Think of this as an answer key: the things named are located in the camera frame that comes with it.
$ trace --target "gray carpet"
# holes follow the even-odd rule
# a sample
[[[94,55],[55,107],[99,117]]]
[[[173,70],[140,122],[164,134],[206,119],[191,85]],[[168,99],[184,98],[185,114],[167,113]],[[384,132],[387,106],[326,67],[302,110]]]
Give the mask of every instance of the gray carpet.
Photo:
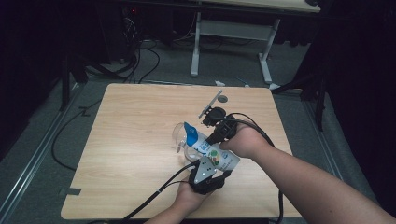
[[[153,42],[147,42],[144,47],[153,45]],[[200,74],[198,77],[190,77],[192,46],[174,45],[170,48],[158,44],[152,50],[155,50],[161,58],[159,66],[144,79],[143,83],[176,82],[214,86],[215,81],[219,80],[226,86],[244,86],[245,83],[237,79],[240,78],[252,87],[266,88],[268,85],[263,82],[257,57],[262,46],[261,42],[253,42],[244,46],[227,44],[218,48],[216,43],[204,43],[204,49],[201,50]],[[283,85],[293,79],[307,48],[301,46],[291,48],[288,44],[272,47],[268,64],[276,84]],[[135,79],[138,80],[146,74],[156,62],[157,57],[154,53],[142,49],[141,62],[134,73]],[[122,65],[117,63],[107,65],[111,69],[120,66]],[[106,86],[111,82],[119,81],[90,76],[90,81],[76,98],[64,121],[70,120],[79,113],[80,106],[89,106],[100,100]],[[307,110],[313,103],[301,102],[298,90],[287,91],[274,97],[293,154],[330,171],[326,160],[327,155],[323,152],[323,139],[325,139],[343,179],[374,200],[375,196],[349,150],[332,111],[329,98],[326,99],[323,117],[324,132],[319,133]],[[24,167],[34,155],[40,141],[57,116],[60,105],[61,85],[58,84],[48,100],[31,117],[29,126],[19,141],[0,163],[2,180],[0,199],[2,202],[7,198]],[[56,155],[65,164],[77,167],[98,106],[87,111],[88,117],[78,116],[73,119],[59,135],[55,144]],[[86,220],[71,221],[61,218],[60,213],[64,202],[63,190],[70,186],[74,173],[54,161],[50,154],[50,146],[46,149],[45,159],[37,172],[33,174],[34,178],[23,193],[8,223],[86,223]],[[305,221],[299,217],[285,217],[283,223],[305,223]]]

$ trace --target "blue label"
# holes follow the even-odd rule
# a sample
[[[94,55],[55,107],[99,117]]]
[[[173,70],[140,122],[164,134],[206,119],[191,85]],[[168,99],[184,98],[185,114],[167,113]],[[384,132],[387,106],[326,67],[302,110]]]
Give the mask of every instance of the blue label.
[[[223,157],[223,159],[227,159],[228,153],[227,152],[221,152],[221,156]]]
[[[187,122],[184,122],[184,129],[186,130],[186,135],[187,135],[186,138],[187,145],[191,147],[192,145],[194,145],[194,143],[198,141],[198,132],[194,127],[190,126],[190,124]]]

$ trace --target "hand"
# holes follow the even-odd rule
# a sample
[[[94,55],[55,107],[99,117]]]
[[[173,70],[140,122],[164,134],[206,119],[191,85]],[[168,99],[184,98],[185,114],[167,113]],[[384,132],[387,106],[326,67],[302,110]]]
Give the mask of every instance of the hand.
[[[190,184],[187,183],[188,178],[183,179],[183,181],[185,182],[181,182],[178,186],[177,196],[171,208],[183,212],[187,216],[196,211],[211,193],[206,195],[195,193]]]
[[[271,146],[268,142],[253,128],[246,124],[239,123],[236,135],[220,144],[223,150],[231,150],[235,155],[242,158],[255,159],[258,150],[265,150]]]

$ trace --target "finger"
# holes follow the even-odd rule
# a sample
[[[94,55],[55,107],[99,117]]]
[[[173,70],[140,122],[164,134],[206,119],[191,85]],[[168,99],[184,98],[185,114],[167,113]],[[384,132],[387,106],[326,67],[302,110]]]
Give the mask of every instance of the finger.
[[[223,150],[230,150],[229,149],[229,141],[225,141],[225,142],[221,142],[220,144],[219,144],[219,146],[220,146],[220,149],[223,149]]]

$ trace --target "wooden table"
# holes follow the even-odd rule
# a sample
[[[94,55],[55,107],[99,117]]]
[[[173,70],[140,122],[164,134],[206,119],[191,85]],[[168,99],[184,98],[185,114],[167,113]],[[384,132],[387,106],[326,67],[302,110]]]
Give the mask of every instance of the wooden table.
[[[213,106],[251,116],[278,148],[291,153],[269,90],[222,89],[228,102],[215,102]],[[201,124],[198,115],[218,90],[204,86],[109,85],[71,184],[71,189],[81,192],[66,196],[62,217],[123,218],[135,210],[184,166],[184,155],[177,154],[171,137],[175,126],[187,121],[201,133],[212,133],[213,128]],[[188,174],[182,173],[177,180]],[[167,188],[134,218],[158,214],[173,202],[176,192],[177,185]],[[255,162],[241,159],[224,187],[190,218],[277,217],[277,192]],[[285,217],[300,216],[286,198],[284,206]]]

